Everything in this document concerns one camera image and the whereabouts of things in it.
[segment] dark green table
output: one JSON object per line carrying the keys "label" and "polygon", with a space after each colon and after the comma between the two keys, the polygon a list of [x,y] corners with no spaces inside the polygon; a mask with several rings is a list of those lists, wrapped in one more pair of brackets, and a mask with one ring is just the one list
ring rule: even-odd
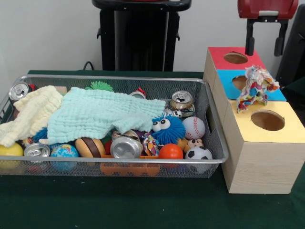
{"label": "dark green table", "polygon": [[[31,71],[31,74],[193,77],[202,73]],[[0,229],[305,229],[305,168],[290,195],[228,194],[210,179],[0,177]]]}

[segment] yellow box top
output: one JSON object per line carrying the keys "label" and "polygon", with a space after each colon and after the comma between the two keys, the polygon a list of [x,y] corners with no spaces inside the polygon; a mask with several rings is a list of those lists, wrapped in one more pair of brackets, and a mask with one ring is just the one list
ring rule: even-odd
{"label": "yellow box top", "polygon": [[244,141],[305,143],[305,128],[289,103],[268,101],[266,106],[255,103],[240,114],[236,101],[230,100],[230,104]]}

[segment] orange ball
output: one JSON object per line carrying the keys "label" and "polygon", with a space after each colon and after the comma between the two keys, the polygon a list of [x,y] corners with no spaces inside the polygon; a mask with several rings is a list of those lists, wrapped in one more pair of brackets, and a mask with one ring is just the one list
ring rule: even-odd
{"label": "orange ball", "polygon": [[160,159],[183,159],[183,151],[176,144],[167,144],[159,152]]}

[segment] stacked boxes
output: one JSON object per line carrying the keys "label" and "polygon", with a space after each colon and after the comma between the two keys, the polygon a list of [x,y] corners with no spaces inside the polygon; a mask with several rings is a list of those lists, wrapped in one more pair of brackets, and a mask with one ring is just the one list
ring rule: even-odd
{"label": "stacked boxes", "polygon": [[244,48],[209,48],[203,76],[229,146],[226,184],[230,193],[288,194],[305,161],[305,128],[280,90],[268,93],[267,106],[237,113],[245,85],[240,76],[253,64],[264,67],[256,52],[242,53]]}

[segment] googly eyes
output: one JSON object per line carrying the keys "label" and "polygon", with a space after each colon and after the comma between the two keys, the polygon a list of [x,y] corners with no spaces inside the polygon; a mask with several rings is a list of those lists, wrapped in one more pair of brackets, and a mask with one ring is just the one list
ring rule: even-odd
{"label": "googly eyes", "polygon": [[167,128],[169,128],[171,126],[170,120],[168,120],[166,118],[162,119],[160,124],[161,124],[161,129],[162,130],[165,130],[165,129],[167,129]]}
{"label": "googly eyes", "polygon": [[154,122],[153,125],[152,125],[152,130],[154,132],[158,132],[161,130],[161,125],[160,125],[160,122]]}
{"label": "googly eyes", "polygon": [[166,130],[170,126],[171,126],[171,122],[168,119],[164,118],[159,122],[154,122],[152,125],[152,130],[154,132],[158,132],[160,130]]}

